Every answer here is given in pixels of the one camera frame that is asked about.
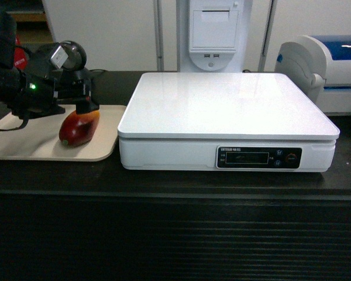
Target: white printer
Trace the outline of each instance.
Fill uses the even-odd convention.
[[[299,36],[282,44],[283,73],[327,115],[351,115],[351,35]]]

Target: blue printer lid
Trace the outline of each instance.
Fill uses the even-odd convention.
[[[351,60],[351,35],[312,36],[330,51],[333,60]]]

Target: white scale platform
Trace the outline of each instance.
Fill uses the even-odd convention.
[[[283,74],[146,73],[118,135],[127,169],[323,172],[339,129]]]

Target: red object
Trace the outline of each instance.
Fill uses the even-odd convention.
[[[66,146],[78,146],[89,142],[94,136],[99,119],[98,110],[86,114],[77,114],[73,111],[61,124],[58,138]]]
[[[21,43],[19,41],[18,36],[16,36],[16,45],[20,46]],[[27,65],[27,58],[25,51],[21,48],[16,48],[14,51],[14,66],[19,69],[25,69]]]

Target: beige tray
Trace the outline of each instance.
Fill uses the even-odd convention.
[[[100,120],[92,140],[68,148],[59,140],[59,130],[75,105],[63,105],[65,114],[30,120],[18,131],[0,132],[0,160],[99,161],[108,157],[117,140],[117,127],[126,109],[123,105],[100,105]],[[8,114],[0,129],[18,127],[18,117]]]

